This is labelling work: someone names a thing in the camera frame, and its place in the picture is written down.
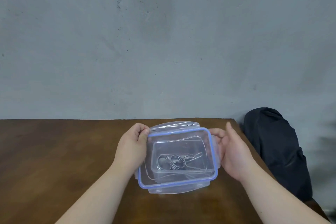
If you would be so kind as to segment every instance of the black fabric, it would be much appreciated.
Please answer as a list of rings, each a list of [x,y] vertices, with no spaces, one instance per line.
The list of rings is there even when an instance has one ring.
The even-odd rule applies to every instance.
[[[277,181],[301,201],[313,196],[312,184],[295,129],[275,109],[248,112],[243,130]]]

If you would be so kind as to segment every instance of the plastic food container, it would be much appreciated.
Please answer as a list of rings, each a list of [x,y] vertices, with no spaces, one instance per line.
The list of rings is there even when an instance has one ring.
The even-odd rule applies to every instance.
[[[176,194],[206,187],[220,167],[218,144],[196,122],[178,121],[150,128],[147,155],[135,173],[149,193]]]

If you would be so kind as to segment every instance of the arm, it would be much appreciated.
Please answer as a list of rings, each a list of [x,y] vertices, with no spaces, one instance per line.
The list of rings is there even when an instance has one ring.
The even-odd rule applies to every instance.
[[[222,166],[242,183],[264,224],[329,223],[259,167],[230,123],[227,123],[226,131],[214,128],[210,132],[219,142]]]
[[[125,187],[146,157],[149,128],[135,124],[120,139],[111,167],[56,222],[110,224]]]

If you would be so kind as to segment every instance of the metal ring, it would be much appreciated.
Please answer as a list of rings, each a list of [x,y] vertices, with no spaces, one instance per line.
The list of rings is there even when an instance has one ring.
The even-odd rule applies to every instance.
[[[169,168],[169,169],[164,169],[164,168],[162,168],[162,167],[160,166],[160,159],[161,159],[161,158],[164,158],[164,159],[168,160],[168,162],[169,162],[169,164],[170,164],[170,168]],[[157,160],[156,160],[156,167],[157,167],[157,169],[160,170],[160,171],[171,170],[172,166],[171,166],[170,158],[169,158],[167,155],[161,155],[161,156],[159,156],[159,157],[157,158]]]
[[[170,156],[170,164],[173,170],[183,170],[186,167],[186,161],[184,160],[184,158],[180,157],[179,155]]]

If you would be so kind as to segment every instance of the brown table surface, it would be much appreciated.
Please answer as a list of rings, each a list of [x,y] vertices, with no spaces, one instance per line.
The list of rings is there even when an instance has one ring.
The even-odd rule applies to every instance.
[[[0,223],[54,223],[111,165],[120,137],[148,126],[196,121],[233,128],[265,163],[233,119],[0,120]],[[241,184],[223,168],[210,186],[183,194],[149,194],[131,178],[114,223],[261,223]]]

